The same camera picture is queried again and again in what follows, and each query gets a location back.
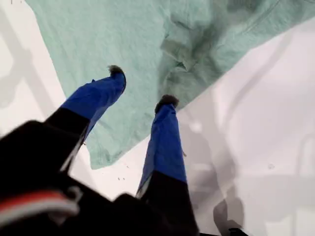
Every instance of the mint green cloth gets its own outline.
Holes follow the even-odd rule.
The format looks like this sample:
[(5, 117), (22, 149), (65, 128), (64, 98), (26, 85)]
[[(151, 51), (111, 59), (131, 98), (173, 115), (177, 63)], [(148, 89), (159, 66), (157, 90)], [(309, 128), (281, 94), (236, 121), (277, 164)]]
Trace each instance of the mint green cloth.
[(67, 97), (120, 66), (125, 93), (87, 139), (91, 167), (150, 133), (169, 93), (184, 107), (249, 49), (315, 16), (311, 0), (27, 0)]

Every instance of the blue tape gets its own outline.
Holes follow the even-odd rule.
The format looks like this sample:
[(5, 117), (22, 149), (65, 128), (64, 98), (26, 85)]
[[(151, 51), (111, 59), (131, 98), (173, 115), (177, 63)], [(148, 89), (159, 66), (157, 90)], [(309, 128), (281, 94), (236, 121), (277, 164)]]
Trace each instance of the blue tape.
[(87, 135), (108, 107), (113, 105), (123, 92), (125, 77), (116, 73), (101, 80), (92, 80), (78, 88), (61, 107), (67, 108), (90, 120)]
[(163, 105), (155, 116), (139, 187), (142, 187), (154, 170), (187, 182), (178, 121), (173, 105)]

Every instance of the green fabric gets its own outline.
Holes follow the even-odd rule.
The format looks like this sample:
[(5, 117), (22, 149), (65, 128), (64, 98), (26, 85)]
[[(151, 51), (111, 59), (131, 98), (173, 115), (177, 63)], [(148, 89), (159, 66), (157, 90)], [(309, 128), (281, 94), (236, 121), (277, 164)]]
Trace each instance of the green fabric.
[(312, 0), (27, 0), (66, 96), (122, 67), (125, 93), (87, 139), (91, 167), (150, 133), (164, 93), (180, 108), (249, 49), (315, 16)]

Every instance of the red stripe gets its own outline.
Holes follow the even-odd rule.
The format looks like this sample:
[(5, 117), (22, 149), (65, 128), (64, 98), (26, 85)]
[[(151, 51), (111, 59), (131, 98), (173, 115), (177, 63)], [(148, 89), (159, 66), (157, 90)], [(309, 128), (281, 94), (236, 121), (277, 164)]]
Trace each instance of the red stripe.
[(32, 193), (26, 193), (2, 201), (0, 203), (0, 211), (17, 207), (18, 205), (24, 205), (28, 203), (49, 199), (65, 199), (65, 197), (61, 193), (52, 190), (43, 190)]

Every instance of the white background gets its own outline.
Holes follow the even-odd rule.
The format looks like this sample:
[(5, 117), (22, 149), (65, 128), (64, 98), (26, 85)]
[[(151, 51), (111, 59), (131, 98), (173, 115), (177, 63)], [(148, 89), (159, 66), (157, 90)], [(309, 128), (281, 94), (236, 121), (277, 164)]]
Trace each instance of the white background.
[[(255, 236), (315, 234), (314, 61), (312, 19), (251, 50), (179, 111), (202, 232), (239, 224)], [(45, 120), (64, 100), (32, 10), (0, 0), (0, 134)], [(147, 143), (95, 171), (83, 146), (71, 175), (110, 199), (134, 194)]]

